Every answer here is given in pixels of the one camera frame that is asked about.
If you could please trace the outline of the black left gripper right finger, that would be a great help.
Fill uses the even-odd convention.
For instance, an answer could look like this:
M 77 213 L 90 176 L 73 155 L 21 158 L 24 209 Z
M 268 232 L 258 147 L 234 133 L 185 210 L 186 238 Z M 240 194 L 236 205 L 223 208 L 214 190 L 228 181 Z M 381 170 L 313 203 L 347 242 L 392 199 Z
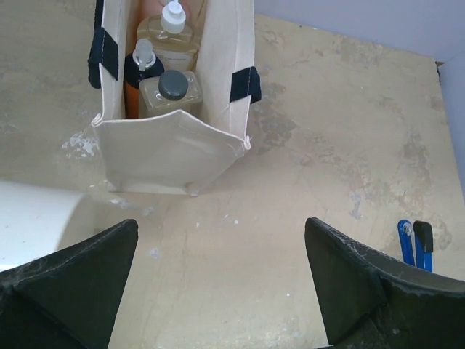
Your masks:
M 318 218 L 305 246 L 330 348 L 463 348 L 464 282 L 396 260 Z

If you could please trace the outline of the cream canvas tote bag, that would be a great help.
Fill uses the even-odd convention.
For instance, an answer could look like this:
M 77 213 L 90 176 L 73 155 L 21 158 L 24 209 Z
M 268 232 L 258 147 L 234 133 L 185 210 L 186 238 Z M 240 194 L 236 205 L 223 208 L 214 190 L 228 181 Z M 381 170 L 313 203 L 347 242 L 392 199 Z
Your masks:
M 102 94 L 92 121 L 108 187 L 120 192 L 195 195 L 251 147 L 248 112 L 262 97 L 254 67 L 252 1 L 193 1 L 201 30 L 195 74 L 203 90 L 199 114 L 177 109 L 127 119 L 124 60 L 132 47 L 137 1 L 98 1 L 88 59 L 89 83 Z

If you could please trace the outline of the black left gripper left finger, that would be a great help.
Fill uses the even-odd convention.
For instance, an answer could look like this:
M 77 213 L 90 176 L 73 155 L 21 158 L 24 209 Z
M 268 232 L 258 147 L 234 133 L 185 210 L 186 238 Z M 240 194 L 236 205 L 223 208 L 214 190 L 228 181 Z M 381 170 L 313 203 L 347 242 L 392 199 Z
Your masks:
M 107 348 L 137 242 L 124 220 L 1 272 L 1 347 Z

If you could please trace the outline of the orange navy pump bottle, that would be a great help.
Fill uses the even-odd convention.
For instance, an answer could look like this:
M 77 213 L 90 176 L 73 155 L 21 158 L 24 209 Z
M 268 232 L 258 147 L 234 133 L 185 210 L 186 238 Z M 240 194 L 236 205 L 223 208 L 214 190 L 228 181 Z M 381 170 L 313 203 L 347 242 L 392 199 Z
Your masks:
M 140 82 L 163 72 L 163 63 L 156 57 L 152 43 L 148 39 L 138 40 L 134 51 L 126 56 L 124 62 L 124 98 L 128 119 L 139 118 Z

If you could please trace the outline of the clear bottle grey cap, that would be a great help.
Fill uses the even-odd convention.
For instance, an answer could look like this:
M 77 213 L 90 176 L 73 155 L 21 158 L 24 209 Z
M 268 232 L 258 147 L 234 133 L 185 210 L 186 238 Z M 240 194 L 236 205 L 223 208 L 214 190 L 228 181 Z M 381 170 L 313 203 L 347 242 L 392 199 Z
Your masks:
M 192 71 L 167 70 L 139 83 L 139 117 L 161 116 L 172 111 L 191 112 L 203 102 L 203 93 Z

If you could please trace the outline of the amber liquid pump bottle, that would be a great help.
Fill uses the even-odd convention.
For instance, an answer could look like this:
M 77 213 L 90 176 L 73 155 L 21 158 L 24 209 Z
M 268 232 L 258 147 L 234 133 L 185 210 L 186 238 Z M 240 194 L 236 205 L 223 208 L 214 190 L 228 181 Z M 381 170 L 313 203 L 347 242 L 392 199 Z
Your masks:
M 169 1 L 160 15 L 144 19 L 137 28 L 138 39 L 148 39 L 165 70 L 193 71 L 201 36 L 187 21 L 178 1 Z

